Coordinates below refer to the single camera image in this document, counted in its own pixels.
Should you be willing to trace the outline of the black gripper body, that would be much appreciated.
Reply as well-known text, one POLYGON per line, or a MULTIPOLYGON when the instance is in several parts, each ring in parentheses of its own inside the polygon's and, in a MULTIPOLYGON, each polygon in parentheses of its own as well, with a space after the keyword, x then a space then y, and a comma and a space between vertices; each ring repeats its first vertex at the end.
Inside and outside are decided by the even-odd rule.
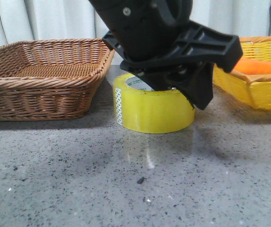
POLYGON ((131 68, 215 63, 230 72, 242 57, 238 36, 190 19, 190 0, 93 0, 91 4, 109 30, 103 41, 131 68))

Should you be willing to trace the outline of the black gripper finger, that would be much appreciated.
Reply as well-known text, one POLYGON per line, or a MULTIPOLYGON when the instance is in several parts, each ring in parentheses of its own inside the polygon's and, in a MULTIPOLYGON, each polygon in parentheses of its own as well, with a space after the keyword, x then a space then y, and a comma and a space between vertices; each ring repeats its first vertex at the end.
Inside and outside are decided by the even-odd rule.
POLYGON ((141 80, 154 91, 166 91, 173 89, 173 86, 168 82, 169 75, 169 72, 144 71, 141 73, 141 80))
POLYGON ((183 65, 168 75, 168 83, 179 90, 192 106, 204 110, 213 99, 213 67, 210 62, 183 65))

